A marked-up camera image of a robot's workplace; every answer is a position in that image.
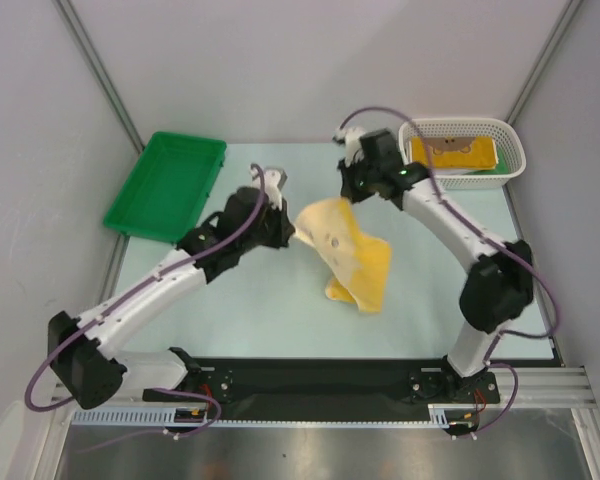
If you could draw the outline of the pale yellow chick towel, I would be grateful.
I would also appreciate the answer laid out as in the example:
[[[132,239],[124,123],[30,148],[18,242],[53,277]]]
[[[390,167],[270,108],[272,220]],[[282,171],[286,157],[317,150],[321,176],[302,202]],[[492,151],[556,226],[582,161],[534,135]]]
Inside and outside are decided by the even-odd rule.
[[[332,273],[327,298],[354,304],[366,314],[382,311],[392,248],[361,230],[348,199],[331,197],[308,205],[294,227],[295,237],[314,249]]]

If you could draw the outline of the white towel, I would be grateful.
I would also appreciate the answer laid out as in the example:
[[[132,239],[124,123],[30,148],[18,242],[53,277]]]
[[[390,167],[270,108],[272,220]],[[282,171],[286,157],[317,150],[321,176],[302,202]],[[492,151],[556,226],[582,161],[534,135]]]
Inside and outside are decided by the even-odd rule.
[[[424,146],[419,138],[408,142],[407,152],[411,163],[427,164],[427,154],[433,160],[434,169],[443,175],[463,175],[475,170],[472,153],[472,139],[467,138],[429,138]]]

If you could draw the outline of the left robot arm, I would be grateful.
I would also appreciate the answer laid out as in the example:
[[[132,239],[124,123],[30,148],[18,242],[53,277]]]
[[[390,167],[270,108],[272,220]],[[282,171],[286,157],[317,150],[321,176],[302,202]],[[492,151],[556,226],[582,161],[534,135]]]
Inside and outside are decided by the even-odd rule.
[[[164,390],[179,400],[199,391],[202,369],[179,347],[123,356],[126,342],[180,297],[236,267],[256,247],[286,248],[294,233],[279,181],[252,184],[232,194],[223,210],[190,230],[146,276],[123,293],[77,317],[56,314],[48,324],[50,367],[85,410],[120,389]]]

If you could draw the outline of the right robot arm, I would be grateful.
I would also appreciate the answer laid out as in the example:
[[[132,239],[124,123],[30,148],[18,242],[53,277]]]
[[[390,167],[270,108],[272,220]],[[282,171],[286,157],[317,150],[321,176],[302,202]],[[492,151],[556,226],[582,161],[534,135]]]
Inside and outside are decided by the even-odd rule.
[[[405,162],[390,130],[340,128],[333,140],[345,151],[338,163],[341,196],[352,203],[373,196],[392,202],[433,233],[466,272],[459,298],[465,323],[446,356],[451,370],[440,377],[446,398],[466,400],[476,390],[475,375],[486,368],[496,335],[533,301],[529,245],[490,238],[451,201],[430,168]]]

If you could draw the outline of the green plastic bin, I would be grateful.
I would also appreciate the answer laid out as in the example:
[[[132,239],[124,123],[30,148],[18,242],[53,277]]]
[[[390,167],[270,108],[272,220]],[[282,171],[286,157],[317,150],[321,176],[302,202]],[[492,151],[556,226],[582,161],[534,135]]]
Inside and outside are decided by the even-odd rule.
[[[174,243],[193,228],[225,160],[223,140],[154,133],[105,214],[120,234]]]

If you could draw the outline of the white perforated basket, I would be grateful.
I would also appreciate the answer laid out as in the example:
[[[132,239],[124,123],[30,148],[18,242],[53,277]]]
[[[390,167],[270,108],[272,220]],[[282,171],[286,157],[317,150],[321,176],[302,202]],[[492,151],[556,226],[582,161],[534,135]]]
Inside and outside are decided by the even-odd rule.
[[[526,156],[507,123],[492,118],[431,118],[403,123],[398,146],[407,163],[433,162],[447,189],[496,189],[520,176]]]

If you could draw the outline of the aluminium frame rail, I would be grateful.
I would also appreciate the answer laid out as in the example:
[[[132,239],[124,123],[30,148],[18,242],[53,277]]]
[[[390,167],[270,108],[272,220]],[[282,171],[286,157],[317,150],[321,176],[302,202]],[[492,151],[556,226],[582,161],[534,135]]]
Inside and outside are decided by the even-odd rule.
[[[514,408],[596,408],[597,402],[584,368],[515,368],[518,378],[517,395]],[[495,375],[501,404],[504,406],[513,392],[514,377],[506,367],[490,369]],[[115,402],[141,402],[140,388],[122,387],[108,400]],[[52,401],[68,398],[68,390],[59,382],[55,385]]]

